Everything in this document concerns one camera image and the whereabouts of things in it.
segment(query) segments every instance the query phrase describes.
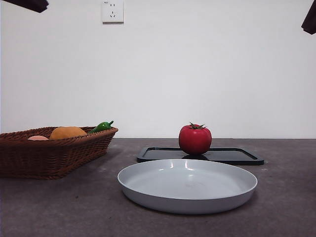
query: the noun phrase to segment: gray plate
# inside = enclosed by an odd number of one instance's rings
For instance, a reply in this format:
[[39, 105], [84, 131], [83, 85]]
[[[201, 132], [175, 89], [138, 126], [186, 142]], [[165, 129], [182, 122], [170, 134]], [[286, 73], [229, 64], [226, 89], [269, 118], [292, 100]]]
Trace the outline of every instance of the gray plate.
[[131, 165], [118, 174], [124, 194], [151, 209], [207, 214], [247, 202], [257, 178], [236, 166], [193, 159], [163, 159]]

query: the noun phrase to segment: tabletop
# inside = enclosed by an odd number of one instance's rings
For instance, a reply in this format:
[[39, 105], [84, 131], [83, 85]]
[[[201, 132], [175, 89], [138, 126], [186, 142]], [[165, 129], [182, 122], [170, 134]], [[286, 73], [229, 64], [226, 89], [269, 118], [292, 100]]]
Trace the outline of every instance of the tabletop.
[[59, 180], [0, 179], [0, 237], [313, 237], [316, 139], [213, 139], [265, 159], [243, 165], [258, 178], [252, 198], [230, 211], [180, 215], [139, 206], [117, 174], [145, 146], [177, 139], [113, 139], [104, 156]]

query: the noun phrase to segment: green chili pepper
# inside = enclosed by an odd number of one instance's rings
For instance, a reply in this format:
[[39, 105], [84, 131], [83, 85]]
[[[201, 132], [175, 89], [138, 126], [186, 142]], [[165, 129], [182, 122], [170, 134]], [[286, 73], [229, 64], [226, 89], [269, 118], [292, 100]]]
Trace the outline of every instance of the green chili pepper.
[[88, 133], [101, 132], [101, 131], [104, 131], [104, 130], [109, 130], [109, 129], [111, 129], [111, 124], [112, 124], [113, 122], [114, 122], [114, 121], [111, 121], [111, 122], [102, 122], [102, 123], [100, 123], [98, 126], [96, 126], [94, 129], [92, 129], [91, 131], [89, 131]]

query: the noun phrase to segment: tomato stem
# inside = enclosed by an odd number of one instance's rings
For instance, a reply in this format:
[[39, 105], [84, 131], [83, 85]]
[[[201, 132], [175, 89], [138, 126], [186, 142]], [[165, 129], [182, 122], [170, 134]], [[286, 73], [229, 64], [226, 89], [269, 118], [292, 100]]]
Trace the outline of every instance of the tomato stem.
[[193, 123], [191, 123], [190, 122], [190, 124], [191, 124], [191, 127], [190, 127], [190, 129], [203, 129], [204, 127], [204, 124], [203, 125], [200, 125], [200, 126], [195, 126]]

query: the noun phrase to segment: toy fruit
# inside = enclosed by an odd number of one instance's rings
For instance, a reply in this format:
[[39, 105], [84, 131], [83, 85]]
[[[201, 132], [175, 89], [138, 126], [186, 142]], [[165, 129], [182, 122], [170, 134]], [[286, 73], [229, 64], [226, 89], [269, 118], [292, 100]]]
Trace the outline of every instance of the toy fruit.
[[203, 125], [190, 123], [180, 130], [179, 146], [190, 155], [201, 155], [209, 150], [212, 143], [211, 132]]
[[32, 137], [29, 137], [28, 140], [32, 140], [32, 141], [45, 141], [45, 140], [48, 140], [47, 137], [44, 137], [44, 136], [32, 136]]
[[92, 129], [91, 131], [89, 131], [88, 133], [101, 132], [101, 131], [104, 131], [104, 130], [109, 130], [109, 129], [111, 129], [111, 124], [112, 124], [113, 122], [114, 122], [114, 121], [111, 121], [111, 122], [102, 122], [102, 123], [100, 123], [98, 126], [96, 126], [94, 129]]
[[86, 135], [86, 132], [79, 127], [58, 127], [52, 131], [49, 138], [51, 140], [57, 140], [84, 135]]

